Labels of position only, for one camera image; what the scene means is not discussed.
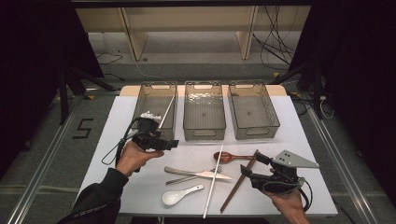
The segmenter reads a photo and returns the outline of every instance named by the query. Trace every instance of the ceramic spoon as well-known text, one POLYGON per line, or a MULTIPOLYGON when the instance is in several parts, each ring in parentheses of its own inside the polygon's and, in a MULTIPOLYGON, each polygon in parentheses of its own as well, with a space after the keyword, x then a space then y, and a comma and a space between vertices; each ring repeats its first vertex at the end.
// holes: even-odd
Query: ceramic spoon
POLYGON ((197 185, 190 189, 166 191, 165 194, 163 195, 163 203, 167 205, 178 203, 178 201, 180 201, 187 194, 194 192, 196 190, 201 190, 203 188, 204 185, 197 185))
MULTIPOLYGON (((217 160, 219 158, 219 153, 216 152, 213 157, 215 158, 215 160, 217 160)), ((252 158, 252 156, 235 156, 229 152, 221 152, 221 157, 220 157, 220 161, 221 163, 228 163, 230 161, 233 161, 235 159, 239 159, 239 160, 250 160, 252 158)))

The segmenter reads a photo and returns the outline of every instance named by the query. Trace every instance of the knife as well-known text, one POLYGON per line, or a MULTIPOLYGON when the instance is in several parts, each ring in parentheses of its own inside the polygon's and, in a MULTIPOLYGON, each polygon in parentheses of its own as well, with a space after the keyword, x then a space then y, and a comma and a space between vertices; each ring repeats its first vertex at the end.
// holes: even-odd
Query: knife
MULTIPOLYGON (((202 172, 190 172, 190 171, 182 171, 182 170, 177 170, 169 166, 165 166, 164 168, 165 172, 171 173, 171 174, 177 174, 177 175, 195 175, 195 176, 200 176, 200 177, 207 177, 207 178, 213 178, 215 173, 210 172, 210 171, 202 171, 202 172)), ((232 179, 231 177, 227 175, 221 175, 221 174, 216 174, 216 178, 219 179, 232 179)))

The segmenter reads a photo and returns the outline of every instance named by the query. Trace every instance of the hand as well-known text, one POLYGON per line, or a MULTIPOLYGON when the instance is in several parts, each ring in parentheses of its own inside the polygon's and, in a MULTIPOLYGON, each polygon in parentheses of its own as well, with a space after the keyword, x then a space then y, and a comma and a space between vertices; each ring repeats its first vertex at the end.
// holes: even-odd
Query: hand
POLYGON ((299 190, 295 189, 289 194, 274 194, 265 190, 261 190, 261 192, 272 199, 274 206, 290 224, 309 223, 303 209, 299 190))
POLYGON ((122 149, 120 161, 116 169, 126 177, 129 177, 150 159, 161 156, 163 156, 163 151, 145 151, 136 143, 129 141, 122 149))

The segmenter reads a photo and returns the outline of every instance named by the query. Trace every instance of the clear plastic bin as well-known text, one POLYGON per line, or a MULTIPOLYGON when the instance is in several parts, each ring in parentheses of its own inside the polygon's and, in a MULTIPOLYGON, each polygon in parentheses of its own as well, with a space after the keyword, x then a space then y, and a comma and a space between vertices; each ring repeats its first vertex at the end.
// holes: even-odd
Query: clear plastic bin
POLYGON ((225 115, 219 81, 187 81, 183 129, 186 141, 223 140, 225 115))
POLYGON ((150 112, 155 116, 163 116, 169 106, 169 111, 163 121, 161 139, 170 140, 175 138, 176 111, 177 111, 177 83, 176 82, 143 82, 137 98, 134 118, 142 113, 150 112))
POLYGON ((237 140, 274 138, 280 123, 261 80, 230 82, 228 97, 237 140))

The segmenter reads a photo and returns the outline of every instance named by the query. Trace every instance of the metal rod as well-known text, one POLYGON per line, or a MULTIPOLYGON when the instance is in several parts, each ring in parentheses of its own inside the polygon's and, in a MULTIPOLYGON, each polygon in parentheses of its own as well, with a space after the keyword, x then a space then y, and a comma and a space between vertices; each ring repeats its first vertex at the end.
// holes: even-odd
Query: metal rod
POLYGON ((168 106, 168 108, 166 109, 165 114, 163 115, 163 120, 161 120, 161 124, 160 124, 160 126, 158 127, 159 130, 160 130, 161 127, 163 126, 163 122, 165 121, 166 116, 168 115, 169 109, 171 108, 171 105, 172 105, 172 102, 173 102, 174 99, 175 99, 175 95, 172 97, 171 103, 169 103, 169 106, 168 106))
POLYGON ((209 195, 207 196, 206 206, 205 206, 205 211, 204 211, 204 218, 206 218, 207 208, 209 207, 210 197, 212 196, 213 185, 215 184, 216 175, 218 173, 218 168, 219 168, 219 162, 220 162, 222 148, 223 148, 223 145, 221 145, 221 148, 220 148, 220 154, 219 154, 218 162, 216 163, 215 176, 213 176, 212 185, 210 186, 209 195))

